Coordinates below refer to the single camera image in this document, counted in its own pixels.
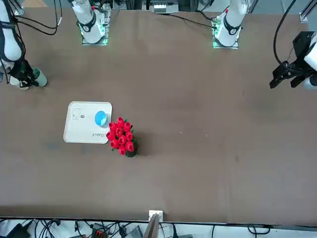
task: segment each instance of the table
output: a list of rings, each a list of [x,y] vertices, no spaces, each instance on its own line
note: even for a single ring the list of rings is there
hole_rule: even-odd
[[[25,16],[54,22],[49,8]],[[317,94],[269,88],[280,19],[246,15],[239,50],[213,50],[210,29],[145,11],[119,12],[107,47],[81,45],[71,9],[55,36],[21,26],[49,84],[0,87],[0,215],[146,220],[156,209],[167,221],[316,224]],[[286,18],[281,59],[305,29]],[[65,143],[72,101],[111,102],[139,155]]]

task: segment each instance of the flower bouquet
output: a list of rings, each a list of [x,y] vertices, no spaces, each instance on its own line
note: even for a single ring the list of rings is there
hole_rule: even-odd
[[[120,155],[133,157],[137,154],[138,144],[134,138],[131,123],[123,118],[109,123],[110,131],[106,134],[113,150],[118,150]]]

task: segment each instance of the white tray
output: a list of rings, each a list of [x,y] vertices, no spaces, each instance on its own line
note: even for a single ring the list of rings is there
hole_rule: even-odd
[[[95,123],[95,114],[104,111],[107,115],[104,126]],[[64,129],[64,141],[70,143],[106,144],[112,105],[102,102],[71,102],[68,106]]]

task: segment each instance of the red tulip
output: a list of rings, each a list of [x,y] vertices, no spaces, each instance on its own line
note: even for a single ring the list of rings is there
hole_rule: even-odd
[[[127,140],[131,141],[133,139],[133,134],[132,132],[128,131],[126,134],[125,134],[125,137]]]
[[[123,120],[123,118],[118,118],[117,119],[117,125],[118,125],[118,127],[123,127],[124,126],[124,120]]]
[[[123,135],[123,129],[118,127],[116,130],[115,130],[115,135],[120,137]]]
[[[125,150],[124,145],[120,145],[118,150],[119,150],[120,155],[125,155],[126,150]]]
[[[108,140],[112,141],[115,139],[115,133],[114,131],[109,131],[107,134],[106,134]]]
[[[134,146],[133,146],[133,143],[131,141],[128,141],[126,144],[125,144],[125,148],[127,151],[134,151]]]
[[[113,149],[117,149],[119,147],[119,141],[117,139],[112,140],[111,143],[110,143],[110,146]]]
[[[124,135],[119,137],[119,144],[120,145],[124,145],[126,141],[127,141],[127,139],[125,138]]]
[[[128,131],[130,131],[130,129],[131,129],[131,124],[130,124],[129,122],[126,122],[126,123],[124,124],[124,126],[123,126],[123,130],[124,130],[125,132],[128,132]]]
[[[115,132],[115,130],[117,129],[117,124],[116,123],[114,123],[114,122],[110,122],[109,123],[109,128],[110,128],[110,130],[111,131],[113,131],[113,132]]]

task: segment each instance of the blue object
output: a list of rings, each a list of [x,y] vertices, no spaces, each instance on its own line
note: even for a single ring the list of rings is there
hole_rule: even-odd
[[[95,123],[98,126],[103,126],[106,123],[107,115],[104,111],[99,111],[95,115]]]

